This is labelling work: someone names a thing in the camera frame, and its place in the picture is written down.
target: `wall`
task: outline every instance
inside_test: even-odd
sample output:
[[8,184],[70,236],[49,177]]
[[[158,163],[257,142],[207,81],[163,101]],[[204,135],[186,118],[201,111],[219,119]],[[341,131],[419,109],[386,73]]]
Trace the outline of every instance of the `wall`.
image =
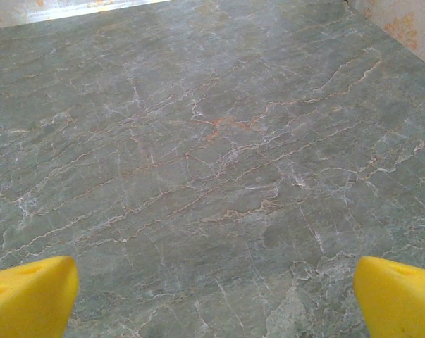
[[167,0],[0,0],[0,28]]
[[350,0],[349,2],[425,61],[425,0]]

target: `green marble countertop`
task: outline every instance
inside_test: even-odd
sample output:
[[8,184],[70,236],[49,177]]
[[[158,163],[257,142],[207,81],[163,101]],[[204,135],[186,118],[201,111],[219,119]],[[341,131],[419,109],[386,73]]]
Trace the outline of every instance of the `green marble countertop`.
[[0,269],[78,262],[67,337],[367,337],[425,268],[425,63],[341,0],[0,30]]

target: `yellow plastic piece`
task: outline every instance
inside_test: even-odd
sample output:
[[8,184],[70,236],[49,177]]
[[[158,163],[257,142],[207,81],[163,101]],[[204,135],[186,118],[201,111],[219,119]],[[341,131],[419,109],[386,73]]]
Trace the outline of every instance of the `yellow plastic piece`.
[[425,270],[363,257],[353,280],[371,338],[425,338]]
[[60,338],[78,292],[71,257],[0,271],[0,338]]

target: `patterned wallpaper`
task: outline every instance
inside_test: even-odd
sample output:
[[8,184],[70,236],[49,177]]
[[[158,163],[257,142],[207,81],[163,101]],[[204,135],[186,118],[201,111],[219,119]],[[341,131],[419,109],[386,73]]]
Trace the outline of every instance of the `patterned wallpaper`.
[[168,0],[0,0],[0,28]]
[[349,2],[425,61],[425,0],[350,0]]

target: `yellow object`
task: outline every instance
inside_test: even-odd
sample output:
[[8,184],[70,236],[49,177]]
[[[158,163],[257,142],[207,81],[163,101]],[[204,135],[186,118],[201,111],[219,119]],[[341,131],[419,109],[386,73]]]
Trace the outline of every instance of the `yellow object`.
[[0,338],[60,338],[78,292],[71,257],[0,271]]
[[425,270],[363,257],[353,280],[371,338],[425,338]]

